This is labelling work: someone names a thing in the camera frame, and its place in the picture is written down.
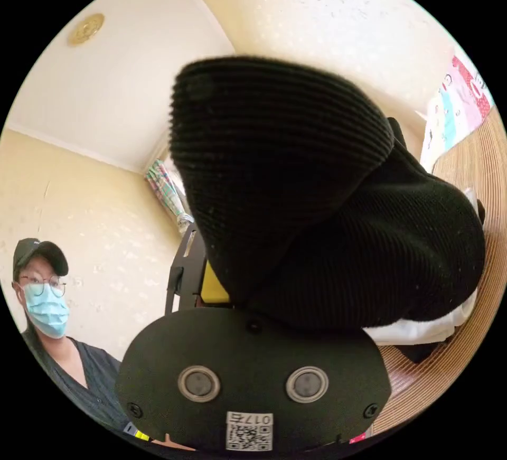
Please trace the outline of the person's right hand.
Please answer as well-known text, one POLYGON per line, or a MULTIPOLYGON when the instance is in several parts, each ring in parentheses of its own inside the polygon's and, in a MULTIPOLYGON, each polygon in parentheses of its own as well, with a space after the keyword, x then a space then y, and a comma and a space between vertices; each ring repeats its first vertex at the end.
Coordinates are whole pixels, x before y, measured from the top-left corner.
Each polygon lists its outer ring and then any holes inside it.
POLYGON ((165 446, 165 447, 173 448, 173 449, 182 449, 182 450, 188 450, 188 451, 196 451, 195 448, 188 447, 188 446, 185 446, 185 445, 181 445, 179 443, 175 443, 175 442, 171 441, 168 436, 165 438, 164 441, 153 440, 152 443, 160 445, 160 446, 165 446))

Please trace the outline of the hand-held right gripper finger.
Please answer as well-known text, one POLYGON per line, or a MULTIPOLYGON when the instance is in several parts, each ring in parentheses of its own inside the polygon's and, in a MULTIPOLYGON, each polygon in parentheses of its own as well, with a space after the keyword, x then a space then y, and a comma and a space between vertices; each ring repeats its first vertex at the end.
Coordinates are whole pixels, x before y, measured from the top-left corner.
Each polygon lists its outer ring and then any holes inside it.
POLYGON ((229 304, 230 297, 219 282, 214 270, 207 261, 201 286, 201 301, 203 304, 229 304))

